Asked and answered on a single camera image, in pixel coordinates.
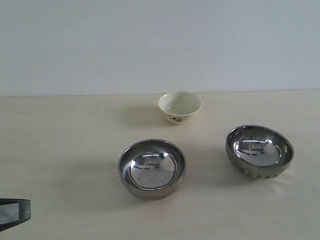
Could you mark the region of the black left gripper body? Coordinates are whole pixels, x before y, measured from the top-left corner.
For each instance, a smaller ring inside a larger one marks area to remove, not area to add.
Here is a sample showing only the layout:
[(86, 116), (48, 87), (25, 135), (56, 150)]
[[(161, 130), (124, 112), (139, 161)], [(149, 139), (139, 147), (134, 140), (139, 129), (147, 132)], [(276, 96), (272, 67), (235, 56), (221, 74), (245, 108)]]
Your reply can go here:
[(31, 201), (21, 198), (0, 199), (0, 228), (9, 229), (31, 219)]

